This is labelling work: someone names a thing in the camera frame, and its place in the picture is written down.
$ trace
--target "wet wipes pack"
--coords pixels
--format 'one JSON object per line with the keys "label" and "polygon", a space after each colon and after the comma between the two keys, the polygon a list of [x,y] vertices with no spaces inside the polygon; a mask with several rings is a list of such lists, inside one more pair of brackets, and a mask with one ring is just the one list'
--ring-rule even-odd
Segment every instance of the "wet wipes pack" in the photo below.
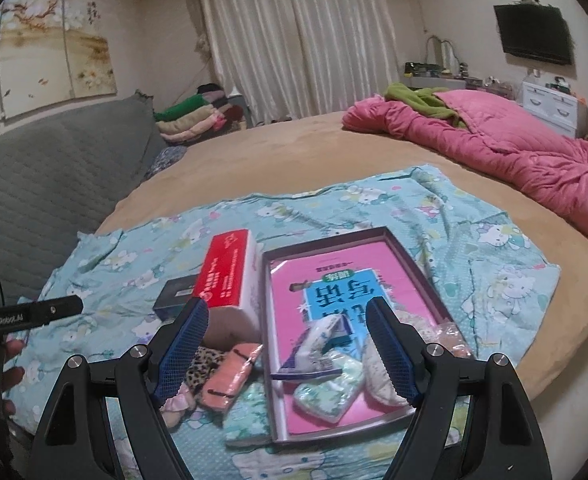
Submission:
{"label": "wet wipes pack", "polygon": [[349,318],[331,314],[309,323],[289,358],[276,373],[275,381],[302,382],[339,376],[343,370],[323,355],[328,346],[341,344],[354,333]]}

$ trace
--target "leopard print fabric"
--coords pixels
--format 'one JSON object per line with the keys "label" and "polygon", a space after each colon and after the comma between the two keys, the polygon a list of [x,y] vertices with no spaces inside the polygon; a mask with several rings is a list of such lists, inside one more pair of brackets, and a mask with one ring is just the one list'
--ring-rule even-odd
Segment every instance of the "leopard print fabric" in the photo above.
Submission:
{"label": "leopard print fabric", "polygon": [[212,377],[220,364],[225,360],[226,355],[227,352],[199,346],[185,376],[187,386],[189,386],[189,390],[195,397],[199,396],[203,385]]}

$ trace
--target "green towel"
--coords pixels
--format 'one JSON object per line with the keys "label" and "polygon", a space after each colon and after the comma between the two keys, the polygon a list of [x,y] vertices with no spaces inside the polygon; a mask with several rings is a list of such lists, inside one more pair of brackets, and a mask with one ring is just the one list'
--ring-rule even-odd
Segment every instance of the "green towel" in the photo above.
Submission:
{"label": "green towel", "polygon": [[188,97],[182,103],[178,103],[170,108],[167,108],[164,112],[154,114],[156,121],[175,121],[180,119],[184,115],[192,113],[194,110],[198,110],[202,106],[207,106],[209,103],[205,101],[205,97],[202,94],[196,94],[192,97]]}
{"label": "green towel", "polygon": [[414,91],[403,83],[393,83],[385,92],[385,99],[401,101],[425,117],[442,119],[456,128],[467,128],[458,112],[447,108],[445,102],[434,95],[435,92],[447,92],[448,90],[449,88],[423,88]]}

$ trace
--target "white curtain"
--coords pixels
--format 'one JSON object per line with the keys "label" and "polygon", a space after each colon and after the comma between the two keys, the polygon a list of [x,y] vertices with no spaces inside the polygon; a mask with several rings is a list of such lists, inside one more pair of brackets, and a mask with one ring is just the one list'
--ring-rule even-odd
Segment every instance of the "white curtain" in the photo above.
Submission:
{"label": "white curtain", "polygon": [[257,121],[345,110],[398,79],[386,0],[202,0],[219,79]]}

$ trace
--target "plastic package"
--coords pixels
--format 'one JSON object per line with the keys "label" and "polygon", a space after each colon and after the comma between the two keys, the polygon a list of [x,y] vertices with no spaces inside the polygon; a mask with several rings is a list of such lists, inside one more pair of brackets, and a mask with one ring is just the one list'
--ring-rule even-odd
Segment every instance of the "plastic package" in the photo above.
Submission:
{"label": "plastic package", "polygon": [[269,413],[262,375],[238,395],[223,419],[223,430],[227,446],[263,446],[269,443]]}
{"label": "plastic package", "polygon": [[[412,325],[425,343],[440,343],[456,357],[468,358],[472,356],[469,346],[465,343],[455,323],[446,322],[432,326],[423,317],[403,310],[394,310],[394,314],[401,323]],[[368,393],[386,406],[398,408],[409,406],[407,400],[396,393],[371,336],[367,336],[364,347],[363,368]]]}
{"label": "plastic package", "polygon": [[360,361],[336,350],[325,354],[343,373],[336,378],[302,383],[294,391],[294,402],[309,415],[335,424],[349,410],[363,385]]}
{"label": "plastic package", "polygon": [[340,375],[341,368],[323,354],[323,349],[332,338],[352,333],[349,319],[343,314],[332,314],[311,322],[287,361],[271,374],[271,378],[299,383]]}
{"label": "plastic package", "polygon": [[218,367],[225,360],[226,356],[227,352],[199,346],[185,374],[187,386],[197,399],[200,399],[200,392],[203,386],[214,375],[216,370],[218,370]]}
{"label": "plastic package", "polygon": [[216,412],[226,412],[247,381],[262,350],[263,345],[257,343],[240,343],[234,346],[203,386],[201,404]]}
{"label": "plastic package", "polygon": [[465,342],[456,323],[442,323],[434,327],[436,332],[436,341],[452,352],[455,357],[469,358],[472,357],[472,350]]}

